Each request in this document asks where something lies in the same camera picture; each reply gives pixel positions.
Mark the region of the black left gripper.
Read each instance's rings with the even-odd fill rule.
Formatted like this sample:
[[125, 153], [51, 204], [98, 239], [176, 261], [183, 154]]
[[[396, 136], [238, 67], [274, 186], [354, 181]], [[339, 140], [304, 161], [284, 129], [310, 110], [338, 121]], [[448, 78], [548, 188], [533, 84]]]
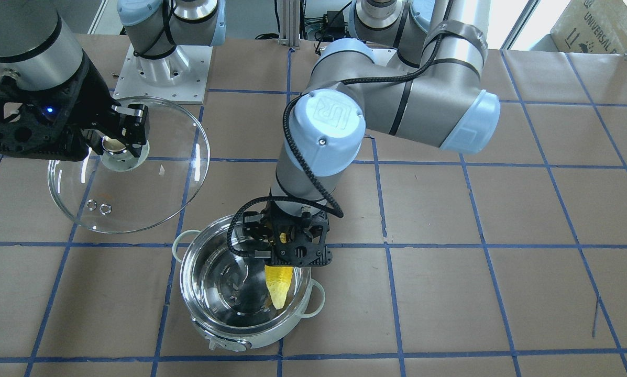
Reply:
[[241, 216], [241, 252], [271, 267], [325, 267], [333, 259], [326, 244], [327, 213], [306, 210], [295, 216], [275, 203]]

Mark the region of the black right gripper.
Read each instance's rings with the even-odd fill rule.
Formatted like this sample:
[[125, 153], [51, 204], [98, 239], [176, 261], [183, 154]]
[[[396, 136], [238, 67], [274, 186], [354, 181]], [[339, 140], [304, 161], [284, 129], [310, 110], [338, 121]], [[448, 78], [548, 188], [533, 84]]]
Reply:
[[84, 53], [65, 83], [43, 91], [20, 89], [0, 79], [0, 153], [7, 157], [78, 162], [102, 152], [102, 136], [143, 147], [149, 134], [148, 106], [119, 105]]

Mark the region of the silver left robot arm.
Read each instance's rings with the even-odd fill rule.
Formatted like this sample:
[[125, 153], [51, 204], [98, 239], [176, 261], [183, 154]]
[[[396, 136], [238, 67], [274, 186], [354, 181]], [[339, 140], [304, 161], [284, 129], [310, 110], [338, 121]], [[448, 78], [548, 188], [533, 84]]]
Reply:
[[268, 196], [231, 217], [229, 253], [272, 267], [332, 260], [333, 198], [367, 130], [442, 150], [478, 153], [500, 117], [481, 88], [489, 1], [351, 1], [351, 37], [328, 45], [282, 115], [284, 142]]

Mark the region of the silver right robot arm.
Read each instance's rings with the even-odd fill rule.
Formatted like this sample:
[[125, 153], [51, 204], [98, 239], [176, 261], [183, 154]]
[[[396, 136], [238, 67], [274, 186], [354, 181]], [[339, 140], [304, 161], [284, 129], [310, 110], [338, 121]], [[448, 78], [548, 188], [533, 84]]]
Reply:
[[[184, 46], [225, 41], [224, 1], [119, 1], [131, 59], [150, 86], [193, 79]], [[149, 109], [122, 104], [50, 1], [0, 1], [0, 154], [139, 163], [149, 152]]]

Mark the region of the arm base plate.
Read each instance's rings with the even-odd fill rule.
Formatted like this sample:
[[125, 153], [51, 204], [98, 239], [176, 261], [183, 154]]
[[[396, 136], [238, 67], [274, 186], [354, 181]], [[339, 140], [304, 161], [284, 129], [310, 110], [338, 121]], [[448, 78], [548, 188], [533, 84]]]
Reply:
[[366, 46], [370, 48], [371, 52], [374, 55], [374, 60], [376, 62], [388, 61], [390, 60], [390, 58], [397, 55], [397, 52], [399, 52], [397, 49], [388, 48], [387, 46], [383, 46], [383, 45], [366, 45]]
[[114, 98], [153, 96], [177, 104], [203, 105], [210, 72], [211, 46], [177, 46], [158, 60], [136, 57], [129, 46]]

